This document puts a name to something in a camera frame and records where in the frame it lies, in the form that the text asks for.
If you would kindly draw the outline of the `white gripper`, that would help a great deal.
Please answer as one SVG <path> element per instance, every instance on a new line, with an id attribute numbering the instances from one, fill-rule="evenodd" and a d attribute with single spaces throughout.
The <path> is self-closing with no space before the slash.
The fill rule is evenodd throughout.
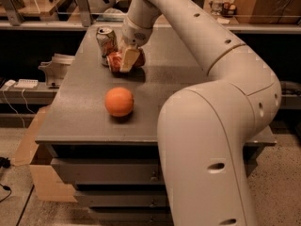
<path id="1" fill-rule="evenodd" d="M 137 47 L 145 45 L 152 34 L 153 24 L 135 24 L 126 17 L 121 29 L 121 40 L 118 43 L 118 51 L 121 52 L 121 73 L 128 73 L 140 56 Z"/>

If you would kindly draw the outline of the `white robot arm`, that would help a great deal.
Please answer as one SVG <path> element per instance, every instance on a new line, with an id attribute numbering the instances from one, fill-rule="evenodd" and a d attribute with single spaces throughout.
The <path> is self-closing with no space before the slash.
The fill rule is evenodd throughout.
<path id="1" fill-rule="evenodd" d="M 275 117 L 281 85 L 242 40 L 191 0 L 133 0 L 122 28 L 127 73 L 165 16 L 208 82 L 170 96 L 157 140 L 174 226 L 258 226 L 243 160 L 246 141 Z"/>

